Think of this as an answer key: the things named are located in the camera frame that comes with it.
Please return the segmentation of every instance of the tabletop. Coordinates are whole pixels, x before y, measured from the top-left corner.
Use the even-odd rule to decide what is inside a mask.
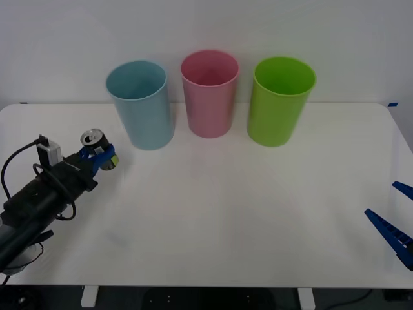
[[[291,140],[274,148],[248,137],[247,104],[216,139],[191,133],[185,105],[173,107],[174,137],[153,151],[131,145],[111,104],[0,112],[0,163],[38,134],[68,156],[91,128],[119,156],[10,284],[413,288],[363,214],[371,208],[413,236],[413,201],[391,186],[413,184],[413,155],[385,107],[307,104]],[[11,162],[12,194],[34,162],[35,148]]]

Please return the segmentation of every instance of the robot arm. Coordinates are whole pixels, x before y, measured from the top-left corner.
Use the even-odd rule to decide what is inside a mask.
[[[97,143],[96,132],[100,134]],[[93,177],[97,170],[116,166],[114,147],[105,135],[96,129],[85,134],[88,133],[86,141],[82,140],[84,147],[67,158],[61,156],[59,145],[47,138],[41,136],[35,141],[41,163],[34,164],[36,177],[4,203],[0,214],[0,272],[11,275],[23,270],[33,260],[25,257],[26,250],[53,235],[52,231],[43,231],[54,220],[74,218],[74,201],[84,191],[95,188]],[[68,204],[72,205],[73,214],[64,218],[61,213]]]

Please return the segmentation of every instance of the cup rim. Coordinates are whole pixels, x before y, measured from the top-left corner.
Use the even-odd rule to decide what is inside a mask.
[[[257,67],[258,67],[262,62],[264,62],[264,61],[266,61],[266,60],[274,59],[274,58],[284,58],[284,59],[290,59],[290,60],[298,61],[299,63],[301,63],[301,64],[304,65],[305,67],[309,68],[310,71],[311,71],[311,72],[313,73],[313,75],[314,75],[314,83],[313,83],[313,85],[312,85],[308,90],[306,90],[305,92],[301,92],[301,93],[299,93],[299,94],[294,94],[294,95],[280,94],[280,93],[278,93],[278,92],[273,92],[272,90],[269,90],[269,89],[267,89],[266,87],[264,87],[264,86],[257,80],[257,77],[256,77]],[[316,84],[317,84],[317,74],[316,74],[316,72],[313,70],[313,68],[310,67],[309,64],[307,64],[307,63],[305,63],[304,61],[301,61],[301,60],[299,60],[299,59],[297,59],[297,58],[289,57],[289,56],[272,56],[272,57],[268,57],[268,58],[262,59],[262,60],[256,65],[256,67],[254,68],[254,81],[255,81],[263,90],[265,90],[266,92],[269,92],[269,93],[271,93],[271,94],[274,94],[274,95],[277,95],[277,96],[281,96],[281,97],[298,97],[298,96],[302,96],[302,95],[305,95],[305,94],[310,93],[311,90],[316,86]]]
[[[183,66],[183,63],[185,62],[185,60],[187,60],[190,56],[192,56],[192,55],[194,55],[194,54],[197,54],[197,53],[200,53],[200,52],[219,52],[219,53],[225,54],[225,55],[227,55],[227,56],[230,56],[230,57],[236,62],[236,64],[237,64],[237,73],[235,74],[235,76],[234,76],[232,79],[230,79],[229,81],[224,82],[224,83],[222,83],[222,84],[217,84],[217,85],[202,85],[202,84],[198,84],[198,83],[192,82],[191,80],[187,79],[187,78],[183,75],[183,73],[182,73],[182,66]],[[227,52],[224,52],[223,50],[214,50],[214,49],[196,50],[195,52],[193,52],[193,53],[185,56],[185,58],[182,60],[181,70],[180,70],[180,71],[181,71],[181,76],[182,76],[182,78],[183,78],[185,81],[187,81],[188,83],[192,84],[192,85],[195,85],[195,86],[198,86],[198,87],[205,87],[205,88],[221,87],[221,86],[225,86],[225,85],[233,82],[234,80],[236,80],[236,79],[238,78],[238,76],[239,76],[239,63],[238,63],[238,60],[237,60],[233,55],[231,55],[231,54],[229,54],[229,53],[227,53]]]
[[[146,97],[137,98],[137,99],[124,99],[124,98],[120,98],[120,97],[117,97],[117,96],[113,95],[113,94],[108,90],[108,78],[110,77],[110,75],[111,75],[116,69],[118,69],[118,68],[120,68],[120,67],[122,67],[122,66],[124,66],[124,65],[127,65],[127,64],[129,64],[129,63],[151,63],[151,64],[153,64],[153,65],[157,65],[157,66],[158,66],[159,68],[161,68],[161,69],[163,70],[163,72],[165,73],[165,80],[164,80],[162,86],[161,86],[157,91],[155,91],[153,94],[148,95],[148,96],[146,96]],[[138,60],[127,61],[126,63],[123,63],[123,64],[121,64],[121,65],[119,65],[119,66],[116,66],[112,71],[110,71],[110,73],[109,73],[108,76],[106,77],[105,88],[106,88],[106,91],[107,91],[113,98],[116,98],[116,99],[119,99],[119,100],[123,100],[123,101],[141,101],[141,100],[145,100],[145,99],[151,98],[152,96],[155,96],[156,94],[158,94],[161,90],[163,90],[163,88],[165,87],[165,85],[166,85],[167,82],[168,82],[168,72],[165,70],[165,68],[164,68],[163,66],[161,66],[161,65],[160,65],[159,63],[157,63],[156,61],[146,60],[146,59],[138,59]]]

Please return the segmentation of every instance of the floor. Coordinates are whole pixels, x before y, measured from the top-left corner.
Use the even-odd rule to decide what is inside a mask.
[[[40,292],[44,306],[40,308],[27,308],[36,310],[81,310],[80,301],[83,288],[79,286],[65,287],[35,287]],[[97,296],[95,310],[140,310],[142,309],[144,295],[149,287],[101,287]],[[295,310],[300,309],[300,304],[295,289],[270,289],[274,306],[271,309]],[[366,289],[314,289],[316,310],[324,310],[328,306],[356,299],[366,293]],[[194,309],[193,307],[174,307],[174,304],[165,304],[151,309]],[[231,307],[211,307],[209,309],[235,309]],[[245,309],[268,309],[267,307],[246,307]],[[340,310],[407,310],[413,309],[411,301],[388,302],[383,298],[380,289],[373,290],[365,300],[354,305],[338,308]]]

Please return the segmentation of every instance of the black cable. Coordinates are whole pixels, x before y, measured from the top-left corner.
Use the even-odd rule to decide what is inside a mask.
[[[1,169],[1,186],[3,186],[3,189],[5,190],[6,193],[6,197],[7,199],[10,199],[10,193],[8,192],[7,186],[6,186],[6,182],[5,182],[5,173],[6,173],[6,168],[8,166],[8,164],[12,161],[13,158],[15,158],[19,153],[22,153],[24,150],[28,149],[29,147],[32,147],[36,144],[38,144],[40,141],[39,139],[36,139],[35,141],[29,143],[28,145],[25,145],[24,147],[18,149],[17,151],[15,151],[9,158],[7,158],[5,164],[3,165],[3,168]]]
[[[10,276],[7,276],[6,278],[5,278],[5,280],[3,281],[3,283],[1,284],[1,286],[4,286],[4,285],[6,285],[6,283],[7,283],[7,281],[10,279]]]
[[[59,179],[57,179],[49,170],[47,170],[46,168],[44,168],[42,165],[39,165],[38,163],[34,163],[33,164],[33,170],[36,173],[37,176],[40,176],[39,171],[37,170],[37,168],[40,168],[43,170],[43,172],[45,174],[47,174],[47,176],[52,179],[52,181],[54,182],[54,184],[59,187],[59,189],[63,192],[63,194],[66,196],[66,199],[69,201],[69,203],[72,205],[72,215],[68,218],[65,218],[61,215],[56,216],[56,219],[61,220],[61,221],[70,221],[73,220],[76,216],[76,205],[75,205],[75,201],[72,199],[72,195],[69,193],[69,191],[67,190],[67,188],[59,181]]]
[[[363,296],[361,296],[361,297],[359,297],[359,298],[357,298],[357,299],[350,300],[350,301],[348,301],[348,302],[340,302],[340,303],[338,303],[338,304],[330,305],[330,306],[328,306],[327,308],[325,308],[324,310],[331,310],[331,309],[336,308],[336,307],[341,307],[342,305],[355,304],[356,302],[360,302],[360,301],[366,299],[368,296],[370,296],[370,294],[372,293],[372,291],[373,291],[372,289],[369,289],[369,290],[367,291],[367,293],[365,293]]]
[[[20,269],[20,268],[27,267],[27,266],[30,265],[31,263],[34,263],[36,260],[39,259],[40,256],[42,256],[43,252],[45,251],[45,248],[43,247],[43,244],[41,244],[41,242],[39,242],[39,245],[41,246],[41,251],[40,251],[39,255],[36,256],[36,258],[34,258],[33,260],[30,260],[28,263],[24,263],[23,265],[17,265],[17,266],[13,266],[13,267],[7,267],[7,268],[5,268],[4,270]]]

